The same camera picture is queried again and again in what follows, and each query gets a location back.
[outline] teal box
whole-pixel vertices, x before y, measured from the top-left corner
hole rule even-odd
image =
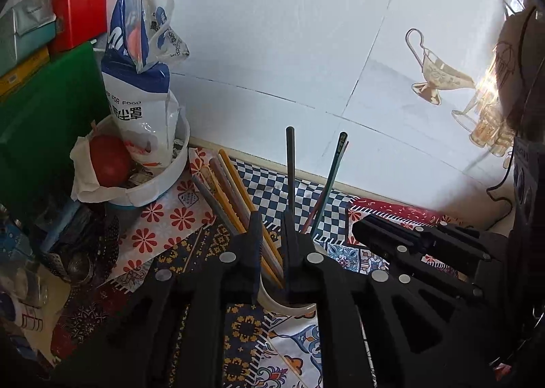
[[[55,37],[50,0],[23,0],[0,18],[0,77]]]

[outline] checkered pattern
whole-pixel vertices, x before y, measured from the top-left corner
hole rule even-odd
[[[264,216],[264,222],[280,226],[282,212],[288,206],[288,178],[284,174],[256,167],[234,159],[254,205]],[[320,197],[323,185],[306,180],[295,180],[295,229],[303,227]],[[324,215],[318,225],[316,241],[341,244],[347,230],[346,207],[354,196],[332,190],[325,204]]]

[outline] white wall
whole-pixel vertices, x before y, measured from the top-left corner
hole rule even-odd
[[[172,89],[194,136],[285,163],[293,125],[297,168],[327,176],[346,130],[338,180],[474,224],[505,210],[484,193],[505,174],[503,158],[450,115],[474,91],[442,92],[439,107],[416,96],[422,74],[404,35],[419,28],[477,82],[513,0],[175,1],[172,26],[191,56],[173,67]]]

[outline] silver screw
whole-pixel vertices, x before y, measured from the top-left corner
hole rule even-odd
[[[410,282],[410,276],[406,274],[400,274],[399,280],[401,283],[409,283]]]
[[[157,271],[157,273],[155,273],[155,279],[157,279],[160,282],[168,281],[168,279],[170,279],[171,277],[172,277],[172,271],[171,270],[163,269],[163,270],[159,270],[159,271]]]
[[[375,282],[386,282],[388,280],[388,273],[384,270],[374,270],[371,273],[371,277]]]
[[[225,251],[224,253],[220,254],[220,260],[224,264],[230,264],[236,259],[236,254],[231,251]]]
[[[307,254],[307,260],[312,264],[319,264],[323,262],[324,257],[320,253],[309,253]]]

